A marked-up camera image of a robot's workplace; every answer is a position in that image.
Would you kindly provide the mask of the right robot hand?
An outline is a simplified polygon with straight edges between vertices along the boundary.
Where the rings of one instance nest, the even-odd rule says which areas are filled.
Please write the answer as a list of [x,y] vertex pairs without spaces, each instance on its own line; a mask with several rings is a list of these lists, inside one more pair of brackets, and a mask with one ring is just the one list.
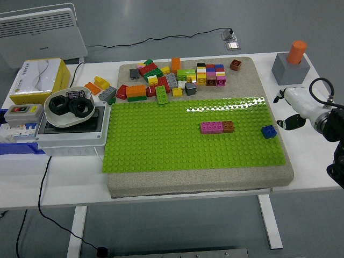
[[323,133],[331,108],[317,102],[308,88],[285,88],[279,91],[273,103],[280,99],[285,99],[297,113],[285,120],[278,120],[278,126],[285,130],[295,130],[304,126],[308,119],[317,132]]

